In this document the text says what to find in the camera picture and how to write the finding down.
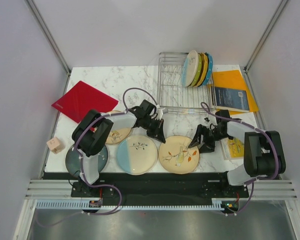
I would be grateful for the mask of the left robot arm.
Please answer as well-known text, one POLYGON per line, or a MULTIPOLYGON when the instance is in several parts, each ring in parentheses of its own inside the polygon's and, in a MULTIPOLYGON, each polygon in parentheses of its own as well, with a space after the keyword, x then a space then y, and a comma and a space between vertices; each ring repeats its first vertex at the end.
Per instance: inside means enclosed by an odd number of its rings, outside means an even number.
POLYGON ((165 143, 163 115, 167 112, 166 108, 147 100, 143 100, 139 106, 113 113, 100 113, 91 109, 71 136, 74 141, 73 150, 78 153, 80 162, 79 177, 84 181, 82 191, 89 197, 96 196, 100 191, 100 185, 96 182, 99 170, 93 169, 87 158, 99 154, 110 132, 125 128, 143 128, 148 137, 165 143))

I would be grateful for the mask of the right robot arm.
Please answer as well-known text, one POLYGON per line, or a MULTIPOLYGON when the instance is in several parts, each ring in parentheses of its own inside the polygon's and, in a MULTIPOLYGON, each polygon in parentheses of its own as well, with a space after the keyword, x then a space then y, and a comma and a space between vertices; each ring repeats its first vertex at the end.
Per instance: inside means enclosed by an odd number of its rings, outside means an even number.
POLYGON ((212 153, 215 143, 223 139, 237 139, 244 147, 243 164, 228 171, 227 179, 219 184, 223 196, 232 196, 237 186, 257 179, 272 180, 286 171, 281 136, 277 131, 264 131, 238 118, 231 118, 228 110, 211 115, 216 118, 216 126, 208 128, 199 124, 189 149, 198 147, 201 154, 212 153))

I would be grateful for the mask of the blue and cream plate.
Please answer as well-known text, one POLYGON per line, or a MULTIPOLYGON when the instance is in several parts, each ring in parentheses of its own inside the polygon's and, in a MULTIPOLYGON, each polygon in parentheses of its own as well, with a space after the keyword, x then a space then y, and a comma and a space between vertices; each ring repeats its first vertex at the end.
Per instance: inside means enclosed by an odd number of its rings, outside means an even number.
POLYGON ((142 175, 156 164, 157 146, 147 136, 131 135, 124 139, 117 148, 116 162, 127 174, 142 175))

